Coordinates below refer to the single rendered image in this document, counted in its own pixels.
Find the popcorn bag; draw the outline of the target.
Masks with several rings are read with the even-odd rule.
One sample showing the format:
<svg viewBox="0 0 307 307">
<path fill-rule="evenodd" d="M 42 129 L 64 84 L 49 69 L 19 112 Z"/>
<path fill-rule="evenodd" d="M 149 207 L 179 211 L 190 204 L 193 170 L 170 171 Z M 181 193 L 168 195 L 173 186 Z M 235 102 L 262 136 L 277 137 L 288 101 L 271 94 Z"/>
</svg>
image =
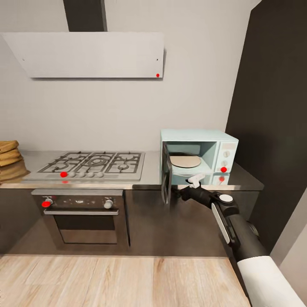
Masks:
<svg viewBox="0 0 307 307">
<path fill-rule="evenodd" d="M 24 157 L 21 156 L 17 140 L 0 141 L 0 168 L 21 161 Z"/>
</svg>

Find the microwave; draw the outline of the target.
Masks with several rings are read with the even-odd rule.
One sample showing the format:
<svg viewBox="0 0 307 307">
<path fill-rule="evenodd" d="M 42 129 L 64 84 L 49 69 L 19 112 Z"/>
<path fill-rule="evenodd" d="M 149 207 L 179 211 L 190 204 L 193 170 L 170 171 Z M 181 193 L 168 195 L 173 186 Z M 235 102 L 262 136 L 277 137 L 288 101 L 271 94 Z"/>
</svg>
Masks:
<svg viewBox="0 0 307 307">
<path fill-rule="evenodd" d="M 161 129 L 162 198 L 170 210 L 173 173 L 230 173 L 238 139 L 218 129 Z"/>
</svg>

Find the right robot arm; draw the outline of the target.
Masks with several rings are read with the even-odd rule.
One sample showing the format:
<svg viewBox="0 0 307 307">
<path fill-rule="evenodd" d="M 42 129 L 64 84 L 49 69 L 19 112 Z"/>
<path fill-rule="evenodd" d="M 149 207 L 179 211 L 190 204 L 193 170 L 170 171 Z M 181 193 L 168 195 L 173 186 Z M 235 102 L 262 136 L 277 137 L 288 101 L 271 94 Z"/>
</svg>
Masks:
<svg viewBox="0 0 307 307">
<path fill-rule="evenodd" d="M 193 200 L 213 210 L 224 238 L 232 247 L 252 307 L 306 307 L 260 243 L 255 226 L 245 221 L 233 197 L 201 188 L 201 172 L 187 180 L 190 185 L 171 191 L 182 200 Z"/>
</svg>

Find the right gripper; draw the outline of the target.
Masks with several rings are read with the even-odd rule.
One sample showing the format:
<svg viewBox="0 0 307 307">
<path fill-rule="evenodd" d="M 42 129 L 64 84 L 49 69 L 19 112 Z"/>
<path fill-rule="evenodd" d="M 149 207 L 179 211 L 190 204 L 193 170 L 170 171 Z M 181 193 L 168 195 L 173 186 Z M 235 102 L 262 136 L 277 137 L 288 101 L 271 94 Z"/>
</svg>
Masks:
<svg viewBox="0 0 307 307">
<path fill-rule="evenodd" d="M 201 186 L 197 188 L 193 187 L 186 187 L 181 190 L 177 190 L 174 188 L 171 188 L 171 191 L 179 198 L 182 197 L 182 200 L 187 201 L 188 199 L 192 198 L 193 200 L 200 203 L 200 197 L 201 195 L 206 191 L 206 189 L 201 188 Z"/>
</svg>

